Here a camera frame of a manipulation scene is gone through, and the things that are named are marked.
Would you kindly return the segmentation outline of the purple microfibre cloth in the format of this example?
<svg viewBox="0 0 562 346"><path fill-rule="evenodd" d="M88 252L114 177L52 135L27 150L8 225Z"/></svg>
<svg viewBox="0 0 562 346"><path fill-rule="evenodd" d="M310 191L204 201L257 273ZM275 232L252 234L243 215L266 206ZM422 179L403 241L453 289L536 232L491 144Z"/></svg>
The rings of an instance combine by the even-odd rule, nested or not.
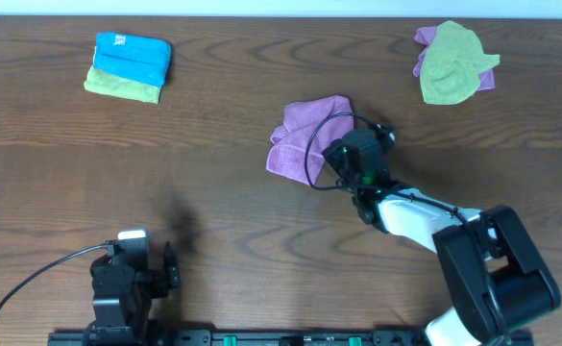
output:
<svg viewBox="0 0 562 346"><path fill-rule="evenodd" d="M271 134L273 146L267 157L266 169L307 185L305 152L312 134L329 115L352 111L350 100L342 95L287 105L282 124ZM318 131L307 155L308 174L313 183L325 163L322 152L353 128L351 117L340 116L327 121Z"/></svg>

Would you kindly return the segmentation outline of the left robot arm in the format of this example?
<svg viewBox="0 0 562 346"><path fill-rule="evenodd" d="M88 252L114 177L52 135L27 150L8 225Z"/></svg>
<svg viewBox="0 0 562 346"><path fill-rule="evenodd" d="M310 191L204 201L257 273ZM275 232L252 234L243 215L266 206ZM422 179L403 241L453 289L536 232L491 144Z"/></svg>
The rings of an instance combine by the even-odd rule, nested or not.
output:
<svg viewBox="0 0 562 346"><path fill-rule="evenodd" d="M176 252L167 242L163 264L148 264L146 237L112 240L108 252L90 265L95 320L81 336L83 345L159 345L163 328L149 318L152 302L181 286Z"/></svg>

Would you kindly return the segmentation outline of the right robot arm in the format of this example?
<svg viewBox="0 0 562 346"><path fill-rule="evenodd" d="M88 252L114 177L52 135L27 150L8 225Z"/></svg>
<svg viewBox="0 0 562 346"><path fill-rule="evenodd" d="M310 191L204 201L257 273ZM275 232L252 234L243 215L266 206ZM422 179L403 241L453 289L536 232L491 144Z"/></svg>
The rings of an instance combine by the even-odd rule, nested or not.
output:
<svg viewBox="0 0 562 346"><path fill-rule="evenodd" d="M425 327L430 345L511 345L516 331L558 309L558 284L518 214L508 206L463 209L391 178L385 128L353 130L323 152L359 217L435 253L452 307Z"/></svg>

